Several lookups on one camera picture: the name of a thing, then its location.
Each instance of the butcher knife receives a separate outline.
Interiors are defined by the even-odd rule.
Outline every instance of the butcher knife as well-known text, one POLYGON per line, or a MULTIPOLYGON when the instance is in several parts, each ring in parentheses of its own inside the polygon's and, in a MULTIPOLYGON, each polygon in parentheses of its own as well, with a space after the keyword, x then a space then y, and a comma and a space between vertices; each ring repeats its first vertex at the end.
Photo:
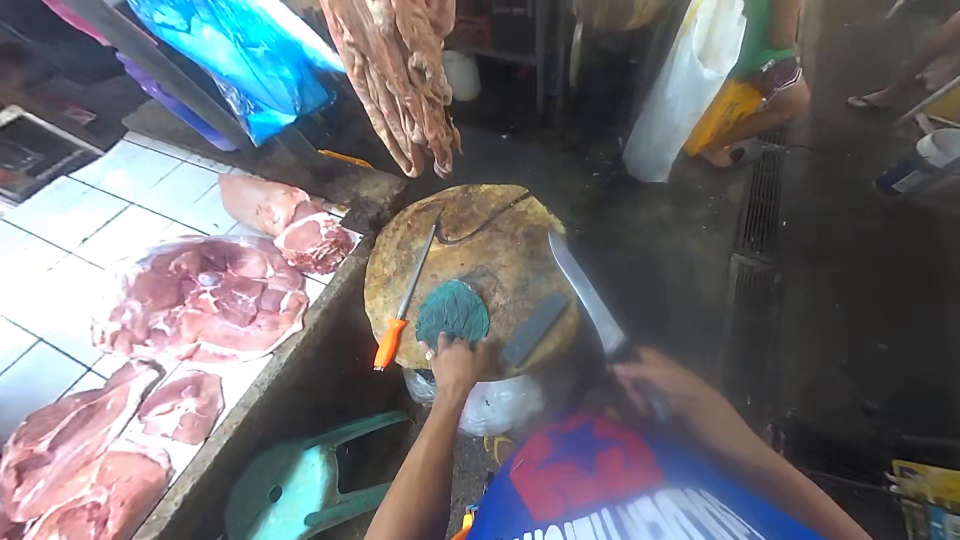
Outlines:
POLYGON ((410 306, 410 299, 414 296, 414 290, 417 289, 417 281, 420 280, 420 272, 423 271, 423 263, 426 262, 426 254, 430 251, 430 244, 433 243, 433 235, 437 231, 437 223, 434 222, 430 228, 430 235, 423 244, 420 256, 417 258, 417 264, 414 266, 414 275, 410 278, 410 284, 407 285, 407 292, 403 295, 403 301, 400 302, 400 308, 396 311, 396 319, 387 321, 387 331, 380 339, 380 346, 376 349, 376 356, 373 358, 373 370, 383 371, 383 368, 393 361, 396 356, 396 347, 400 343, 400 333, 403 327, 407 326, 407 321, 403 318, 407 314, 407 307, 410 306))
MULTIPOLYGON (((600 343, 603 344, 603 352, 607 357, 607 362, 622 361, 640 361, 639 355, 635 352, 634 346, 627 340, 627 334, 620 329, 620 325, 613 319, 607 305, 600 299, 596 289, 587 279, 587 274, 580 268, 580 264, 573 258, 570 250, 566 248, 566 243, 556 231, 550 231, 547 234, 550 242, 550 251, 553 252, 553 258, 560 265, 566 279, 573 286, 573 290, 580 297, 580 302, 587 309, 593 326, 600 334, 600 343)), ((654 417, 661 423, 670 419, 672 411, 670 403, 660 393, 660 390, 648 380, 638 380, 636 390, 647 400, 653 411, 654 417)))

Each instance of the person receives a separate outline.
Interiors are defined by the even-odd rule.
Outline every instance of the person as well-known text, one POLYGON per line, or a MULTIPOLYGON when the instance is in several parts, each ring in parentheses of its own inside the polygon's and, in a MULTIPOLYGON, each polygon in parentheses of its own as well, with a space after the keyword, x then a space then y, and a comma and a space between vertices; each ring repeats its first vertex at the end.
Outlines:
MULTIPOLYGON (((954 13, 940 29, 926 41, 920 52, 913 56, 897 73, 893 82, 873 93, 847 98, 847 105, 860 110, 887 109, 894 104, 905 90, 911 87, 918 75, 940 59, 946 58, 949 53, 960 52, 960 12, 954 13)), ((956 67, 950 69, 949 78, 935 85, 942 86, 949 79, 956 76, 956 67)))
POLYGON ((749 83, 766 100, 698 154, 716 167, 744 162, 750 139, 805 111, 810 89, 797 59, 797 27, 803 0, 744 0, 747 28, 729 77, 749 83))
MULTIPOLYGON (((441 333, 431 366, 437 399, 367 540, 444 539, 457 424, 491 352, 483 341, 472 352, 441 333)), ((673 407, 671 422, 695 444, 628 430, 606 415, 565 416, 505 460, 468 539, 870 538, 719 392, 655 350, 638 353, 642 361, 613 366, 616 379, 641 412, 636 382, 655 384, 673 407)))

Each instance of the green shirt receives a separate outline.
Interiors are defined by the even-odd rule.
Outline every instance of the green shirt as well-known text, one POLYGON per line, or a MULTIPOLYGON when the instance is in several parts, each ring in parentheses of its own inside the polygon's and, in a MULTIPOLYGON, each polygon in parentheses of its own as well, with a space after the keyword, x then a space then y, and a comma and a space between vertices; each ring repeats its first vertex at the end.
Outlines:
POLYGON ((770 17, 775 0, 743 0, 747 29, 743 33, 740 58, 730 72, 732 78, 759 70, 768 61, 781 61, 793 56, 793 49, 770 47, 770 17))

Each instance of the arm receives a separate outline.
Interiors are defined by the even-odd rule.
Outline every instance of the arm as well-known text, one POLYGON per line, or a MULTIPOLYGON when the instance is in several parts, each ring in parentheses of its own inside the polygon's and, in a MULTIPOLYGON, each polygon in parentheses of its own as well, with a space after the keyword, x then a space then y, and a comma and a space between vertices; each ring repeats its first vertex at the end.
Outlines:
POLYGON ((797 27, 800 25, 800 10, 804 0, 772 0, 770 28, 767 38, 775 49, 792 49, 797 46, 797 27))
POLYGON ((720 392, 657 351, 640 349, 640 357, 612 370, 642 412, 647 405, 636 380, 655 384, 693 438, 755 493, 827 540, 870 540, 813 481, 767 447, 720 392))
POLYGON ((487 364, 487 345, 476 353, 466 341, 441 333, 431 364, 437 399, 394 483, 376 510, 366 540, 443 540, 450 515, 453 447, 467 395, 487 364))

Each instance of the green cloth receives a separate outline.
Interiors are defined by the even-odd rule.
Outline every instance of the green cloth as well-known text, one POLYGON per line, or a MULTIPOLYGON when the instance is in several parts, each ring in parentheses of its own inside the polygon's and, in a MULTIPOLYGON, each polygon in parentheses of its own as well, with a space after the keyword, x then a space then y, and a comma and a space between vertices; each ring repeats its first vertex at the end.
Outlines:
POLYGON ((445 331, 452 339, 463 337, 470 347, 490 331, 487 307, 476 292, 464 282, 443 282, 427 295, 417 318, 417 340, 426 341, 437 350, 437 338, 445 331))
POLYGON ((774 0, 743 0, 743 14, 747 29, 743 33, 740 58, 730 72, 738 79, 759 70, 768 61, 781 61, 793 56, 793 49, 770 47, 770 17, 774 0))

